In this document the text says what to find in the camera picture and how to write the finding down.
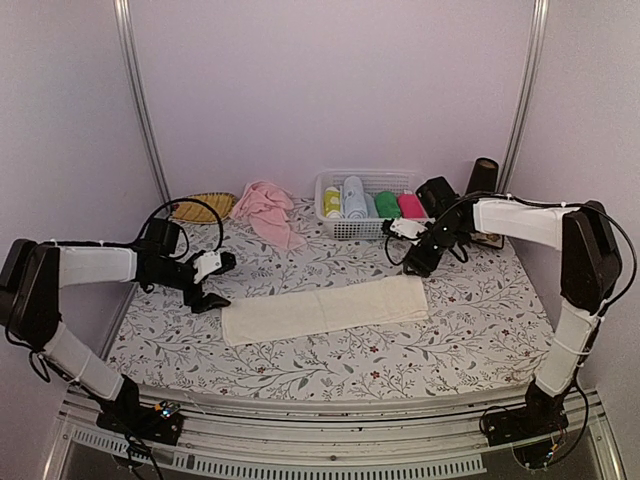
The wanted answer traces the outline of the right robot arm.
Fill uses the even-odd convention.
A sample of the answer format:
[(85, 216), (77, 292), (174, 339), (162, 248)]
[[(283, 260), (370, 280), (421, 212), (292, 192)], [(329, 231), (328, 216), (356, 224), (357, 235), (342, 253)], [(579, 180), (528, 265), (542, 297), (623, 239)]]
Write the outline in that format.
[(475, 234), (495, 234), (551, 247), (561, 254), (561, 314), (546, 360), (529, 384), (524, 407), (491, 413), (484, 431), (513, 425), (537, 436), (565, 426), (563, 402), (577, 385), (615, 293), (623, 262), (616, 243), (622, 228), (597, 201), (540, 203), (512, 194), (478, 191), (460, 196), (448, 181), (426, 181), (417, 198), (428, 221), (388, 220), (388, 236), (410, 242), (403, 271), (428, 277), (445, 252), (466, 262), (465, 245)]

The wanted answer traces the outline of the cream white towel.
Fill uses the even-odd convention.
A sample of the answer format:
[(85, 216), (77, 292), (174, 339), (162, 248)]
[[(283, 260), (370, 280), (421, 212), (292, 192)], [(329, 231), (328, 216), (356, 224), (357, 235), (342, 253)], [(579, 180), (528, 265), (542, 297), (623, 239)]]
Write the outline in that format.
[(222, 310), (229, 346), (287, 340), (428, 316), (422, 281), (393, 276), (344, 287), (239, 299)]

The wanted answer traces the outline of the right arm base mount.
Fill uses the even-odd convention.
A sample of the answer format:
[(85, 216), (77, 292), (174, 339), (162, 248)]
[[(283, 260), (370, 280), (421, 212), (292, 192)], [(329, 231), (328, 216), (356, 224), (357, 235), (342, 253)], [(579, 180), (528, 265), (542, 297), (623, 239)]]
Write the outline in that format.
[(562, 406), (525, 405), (518, 408), (492, 406), (479, 420), (480, 432), (490, 446), (504, 445), (551, 433), (569, 426)]

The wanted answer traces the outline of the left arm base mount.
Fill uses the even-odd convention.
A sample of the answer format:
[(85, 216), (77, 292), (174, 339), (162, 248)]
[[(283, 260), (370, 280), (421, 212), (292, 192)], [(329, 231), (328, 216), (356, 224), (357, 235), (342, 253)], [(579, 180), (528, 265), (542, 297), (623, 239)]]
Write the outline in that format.
[(161, 407), (132, 404), (108, 404), (102, 407), (96, 425), (102, 429), (136, 436), (145, 441), (176, 446), (182, 433), (185, 417), (180, 412)]

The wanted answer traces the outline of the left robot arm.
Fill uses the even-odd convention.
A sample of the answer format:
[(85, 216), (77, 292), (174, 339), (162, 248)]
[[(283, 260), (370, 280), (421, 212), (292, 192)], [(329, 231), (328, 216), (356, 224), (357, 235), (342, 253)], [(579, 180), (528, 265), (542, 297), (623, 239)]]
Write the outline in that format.
[(207, 293), (204, 281), (236, 266), (235, 256), (219, 247), (177, 254), (185, 229), (166, 219), (151, 219), (130, 243), (16, 240), (1, 269), (1, 324), (11, 345), (24, 348), (29, 364), (44, 382), (50, 374), (81, 387), (128, 434), (141, 433), (148, 416), (168, 416), (166, 407), (144, 407), (138, 385), (116, 373), (79, 340), (62, 320), (60, 292), (65, 287), (136, 283), (150, 293), (157, 286), (178, 290), (194, 313), (229, 306)]

